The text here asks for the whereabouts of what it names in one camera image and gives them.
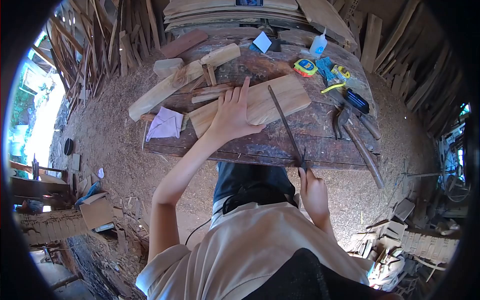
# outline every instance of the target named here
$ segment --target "black pants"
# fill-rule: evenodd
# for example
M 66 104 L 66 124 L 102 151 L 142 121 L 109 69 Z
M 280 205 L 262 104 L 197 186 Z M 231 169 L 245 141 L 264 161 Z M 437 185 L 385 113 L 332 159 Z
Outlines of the black pants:
M 242 187 L 258 183 L 274 187 L 282 194 L 289 195 L 291 199 L 295 195 L 295 187 L 288 180 L 284 167 L 218 162 L 218 181 L 213 203 L 237 194 Z

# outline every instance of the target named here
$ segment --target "black bowl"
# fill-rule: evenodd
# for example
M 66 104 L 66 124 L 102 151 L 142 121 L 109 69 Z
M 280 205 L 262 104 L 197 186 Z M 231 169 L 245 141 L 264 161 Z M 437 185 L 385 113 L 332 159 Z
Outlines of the black bowl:
M 68 138 L 65 141 L 65 147 L 63 148 L 63 153 L 68 156 L 72 154 L 72 151 L 73 151 L 73 140 L 71 138 Z

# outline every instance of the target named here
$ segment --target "white glue bottle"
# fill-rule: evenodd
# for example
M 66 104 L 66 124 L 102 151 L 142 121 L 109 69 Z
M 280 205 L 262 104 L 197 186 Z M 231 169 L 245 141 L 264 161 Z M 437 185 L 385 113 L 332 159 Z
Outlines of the white glue bottle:
M 316 36 L 313 39 L 312 46 L 310 47 L 310 54 L 315 58 L 320 57 L 327 46 L 327 39 L 325 37 L 326 32 L 327 28 L 325 27 L 324 33 L 321 36 Z

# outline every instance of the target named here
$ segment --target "tape measure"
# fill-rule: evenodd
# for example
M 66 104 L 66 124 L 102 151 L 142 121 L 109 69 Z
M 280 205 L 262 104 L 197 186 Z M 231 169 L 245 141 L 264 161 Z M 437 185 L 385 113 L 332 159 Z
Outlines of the tape measure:
M 350 78 L 350 72 L 344 66 L 333 66 L 332 73 L 342 81 L 346 81 Z
M 296 61 L 294 64 L 293 69 L 302 77 L 312 77 L 315 72 L 317 72 L 318 68 L 315 64 L 307 59 L 300 59 Z

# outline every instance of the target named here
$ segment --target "sawdust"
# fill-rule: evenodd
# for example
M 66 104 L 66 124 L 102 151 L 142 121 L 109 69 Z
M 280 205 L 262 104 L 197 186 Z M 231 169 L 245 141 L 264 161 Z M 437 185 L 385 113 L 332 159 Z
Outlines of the sawdust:
M 130 104 L 158 81 L 156 76 L 152 76 L 152 66 L 156 60 L 163 57 L 156 51 L 152 52 L 153 56 L 144 62 L 143 68 L 130 72 L 126 78 L 117 78 L 115 75 L 110 83 L 105 85 L 101 95 L 90 100 L 85 108 L 80 105 L 70 117 L 68 125 L 64 126 L 64 130 L 55 132 L 50 149 L 50 161 L 53 162 L 53 166 L 66 169 L 69 173 L 77 173 L 77 181 L 86 176 L 82 169 L 83 165 L 88 164 L 94 173 L 103 167 L 105 177 L 102 179 L 102 187 L 110 191 L 109 199 L 112 206 L 123 205 L 126 213 L 131 216 L 135 213 L 125 207 L 125 200 L 123 204 L 120 200 L 135 195 L 149 210 L 155 187 L 178 161 L 176 157 L 142 152 L 141 141 L 145 123 L 134 122 L 128 116 Z M 423 132 L 421 123 L 407 111 L 401 100 L 390 95 L 379 77 L 376 75 L 367 77 L 377 103 L 378 122 L 383 135 L 380 170 L 385 188 L 379 191 L 369 172 L 322 169 L 314 171 L 327 183 L 332 224 L 342 246 L 346 245 L 351 234 L 363 232 L 375 219 L 385 218 L 389 208 L 396 201 L 403 199 L 401 189 L 393 196 L 392 192 L 399 184 L 397 178 L 403 172 L 404 158 L 408 158 L 409 172 L 435 171 L 432 142 Z M 59 142 L 63 145 L 67 138 L 75 141 L 74 152 L 82 155 L 80 172 L 73 171 L 71 156 L 66 157 L 61 149 L 57 149 Z M 212 196 L 218 177 L 215 166 L 215 162 L 207 161 L 197 171 L 179 201 L 178 223 L 181 242 L 184 242 L 186 236 L 211 215 Z M 288 177 L 299 191 L 300 179 L 295 168 L 288 169 Z M 141 209 L 140 216 L 145 216 L 144 209 Z M 120 224 L 130 230 L 127 233 L 127 240 L 134 240 L 132 235 L 135 233 L 132 228 L 140 230 L 134 218 L 125 217 Z M 207 230 L 208 226 L 205 226 L 196 232 L 189 246 L 192 247 L 201 241 Z M 76 249 L 76 252 L 80 250 L 94 251 L 97 250 L 97 246 L 85 246 Z M 115 247 L 110 247 L 109 252 L 101 253 L 111 256 L 106 260 L 133 265 L 128 272 L 120 271 L 119 275 L 130 286 L 134 286 L 136 274 L 141 271 L 144 261 L 141 262 L 129 254 L 118 259 Z M 143 295 L 134 288 L 132 297 L 143 298 Z

